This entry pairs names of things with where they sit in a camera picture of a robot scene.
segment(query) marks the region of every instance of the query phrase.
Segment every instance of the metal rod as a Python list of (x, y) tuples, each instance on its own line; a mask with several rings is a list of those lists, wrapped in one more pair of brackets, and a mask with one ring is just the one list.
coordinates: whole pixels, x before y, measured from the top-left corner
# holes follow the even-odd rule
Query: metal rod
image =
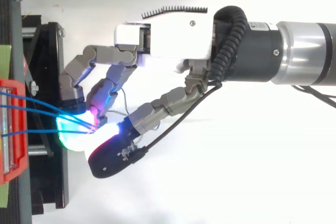
[(24, 39), (33, 38), (36, 31), (36, 27), (23, 27), (22, 28), (22, 37)]
[(44, 145), (30, 145), (28, 146), (29, 156), (44, 156), (48, 155), (47, 149)]
[[(7, 96), (1, 96), (1, 104), (7, 104)], [(2, 117), (2, 134), (8, 133), (8, 114), (6, 108), (1, 108), (1, 117)], [(8, 137), (2, 137), (2, 154), (3, 154), (3, 165), (4, 165), (4, 174), (9, 173), (9, 140)]]

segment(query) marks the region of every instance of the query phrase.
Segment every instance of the coiled black cable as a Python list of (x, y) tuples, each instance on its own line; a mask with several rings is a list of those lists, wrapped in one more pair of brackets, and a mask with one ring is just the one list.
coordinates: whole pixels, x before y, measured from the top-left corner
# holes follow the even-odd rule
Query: coiled black cable
[(247, 18), (244, 11), (237, 6), (227, 6), (216, 12), (214, 20), (232, 23), (232, 29), (225, 40), (222, 48), (215, 56), (209, 71), (210, 86), (221, 86), (229, 70), (232, 58), (237, 52), (238, 46), (243, 39)]

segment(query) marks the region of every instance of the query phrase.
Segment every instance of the black frame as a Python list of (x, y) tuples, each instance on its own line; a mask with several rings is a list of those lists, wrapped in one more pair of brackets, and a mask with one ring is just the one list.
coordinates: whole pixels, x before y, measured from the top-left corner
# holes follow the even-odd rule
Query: black frame
[[(59, 75), (64, 69), (63, 44), (58, 23), (41, 24), (41, 16), (23, 16), (23, 28), (36, 28), (32, 38), (24, 38), (24, 54), (29, 65), (26, 93), (34, 80), (39, 86), (35, 99), (58, 106)], [(39, 104), (27, 102), (28, 108), (53, 112)], [(29, 129), (57, 129), (55, 118), (28, 113)], [(33, 215), (43, 214), (43, 204), (55, 203), (65, 208), (69, 203), (68, 154), (59, 143), (58, 134), (28, 135), (28, 144), (44, 145), (48, 155), (30, 156), (30, 184)]]

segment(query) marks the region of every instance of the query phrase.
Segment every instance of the blue wire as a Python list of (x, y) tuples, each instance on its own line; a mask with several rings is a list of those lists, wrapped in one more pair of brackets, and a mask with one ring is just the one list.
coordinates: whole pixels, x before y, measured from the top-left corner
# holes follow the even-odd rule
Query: blue wire
[(92, 124), (90, 124), (90, 123), (88, 123), (88, 122), (85, 122), (85, 121), (83, 121), (82, 119), (79, 119), (79, 118), (75, 117), (74, 115), (71, 115), (70, 113), (68, 113), (68, 112), (66, 112), (66, 111), (64, 111), (64, 110), (61, 110), (61, 109), (59, 109), (59, 108), (57, 108), (57, 107), (55, 107), (55, 106), (52, 106), (52, 105), (49, 104), (49, 103), (41, 102), (41, 101), (36, 100), (36, 99), (34, 99), (34, 98), (23, 97), (23, 96), (21, 96), (21, 95), (9, 94), (9, 93), (5, 93), (5, 92), (0, 92), (0, 94), (2, 94), (2, 95), (6, 95), (6, 96), (8, 96), (8, 97), (20, 98), (20, 99), (24, 99), (24, 100), (27, 100), (27, 101), (30, 101), (30, 102), (35, 102), (35, 103), (41, 104), (41, 105), (43, 105), (43, 106), (45, 106), (45, 107), (48, 107), (48, 108), (53, 109), (53, 110), (56, 110), (56, 111), (58, 111), (58, 112), (61, 113), (61, 114), (68, 115), (68, 116), (70, 116), (70, 117), (76, 119), (77, 121), (79, 121), (79, 122), (81, 122), (81, 123), (87, 124), (88, 126), (93, 126)]
[(78, 121), (66, 118), (65, 116), (62, 116), (62, 115), (58, 115), (58, 114), (55, 114), (55, 113), (50, 113), (50, 112), (43, 111), (43, 110), (35, 110), (35, 109), (31, 109), (31, 108), (25, 108), (25, 107), (20, 107), (20, 106), (13, 106), (13, 105), (0, 105), (0, 108), (9, 108), (9, 109), (16, 109), (16, 110), (24, 110), (24, 111), (28, 111), (28, 112), (43, 114), (43, 115), (50, 115), (50, 116), (53, 116), (55, 118), (62, 118), (62, 119), (68, 120), (69, 122), (79, 124), (79, 125), (81, 125), (81, 126), (83, 126), (85, 128), (88, 128), (89, 130), (92, 129), (92, 127), (90, 127), (90, 126), (88, 126), (86, 124), (83, 124), (81, 122), (78, 122)]
[(59, 131), (59, 130), (27, 130), (27, 131), (17, 131), (17, 132), (11, 132), (8, 134), (3, 134), (1, 135), (1, 137), (7, 137), (7, 136), (13, 136), (13, 135), (17, 135), (17, 134), (25, 134), (25, 133), (29, 133), (29, 134), (35, 134), (35, 133), (75, 133), (75, 134), (92, 134), (92, 133), (88, 133), (85, 131)]

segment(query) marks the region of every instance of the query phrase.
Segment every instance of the red plastic part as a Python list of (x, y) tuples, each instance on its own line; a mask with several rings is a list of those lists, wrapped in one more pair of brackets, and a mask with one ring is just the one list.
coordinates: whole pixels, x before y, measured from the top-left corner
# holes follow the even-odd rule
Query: red plastic part
[[(14, 80), (0, 79), (0, 87), (12, 88), (12, 94), (26, 96), (25, 85)], [(14, 106), (26, 107), (26, 101), (19, 98), (11, 98)], [(12, 132), (27, 130), (26, 112), (24, 110), (12, 110)], [(28, 167), (28, 141), (27, 134), (12, 136), (15, 168), (4, 174), (2, 152), (0, 151), (0, 184), (4, 184), (19, 176)]]

